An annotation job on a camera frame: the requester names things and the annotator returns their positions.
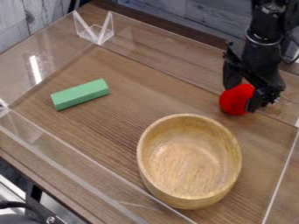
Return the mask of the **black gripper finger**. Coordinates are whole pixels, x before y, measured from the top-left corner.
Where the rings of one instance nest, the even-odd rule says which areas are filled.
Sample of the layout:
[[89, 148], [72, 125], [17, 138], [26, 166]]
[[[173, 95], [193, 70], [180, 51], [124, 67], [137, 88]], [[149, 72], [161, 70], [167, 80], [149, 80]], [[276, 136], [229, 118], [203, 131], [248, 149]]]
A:
[[271, 102], [271, 90], [267, 87], [257, 88], [247, 100], [247, 112], [253, 113]]
[[223, 86], [232, 89], [241, 83], [243, 66], [225, 60], [223, 65]]

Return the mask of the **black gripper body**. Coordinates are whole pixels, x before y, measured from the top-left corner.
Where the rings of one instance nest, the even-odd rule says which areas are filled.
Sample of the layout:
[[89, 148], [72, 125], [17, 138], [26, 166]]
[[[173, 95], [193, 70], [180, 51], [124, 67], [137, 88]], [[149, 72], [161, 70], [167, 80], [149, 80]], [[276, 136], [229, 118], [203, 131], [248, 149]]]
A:
[[271, 90], [271, 102], [275, 102], [285, 90], [279, 74], [280, 55], [276, 45], [257, 45], [249, 41], [229, 41], [223, 55], [224, 61], [243, 66], [243, 79], [257, 88]]

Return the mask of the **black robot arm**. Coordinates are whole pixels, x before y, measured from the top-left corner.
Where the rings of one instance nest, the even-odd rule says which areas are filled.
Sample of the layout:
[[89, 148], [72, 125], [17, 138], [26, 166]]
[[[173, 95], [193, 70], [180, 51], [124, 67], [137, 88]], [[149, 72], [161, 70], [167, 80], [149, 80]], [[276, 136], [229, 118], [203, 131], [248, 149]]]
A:
[[299, 27], [299, 0], [251, 0], [251, 15], [245, 38], [229, 41], [223, 55], [219, 106], [233, 116], [276, 103], [285, 90], [279, 64], [295, 62], [285, 51]]

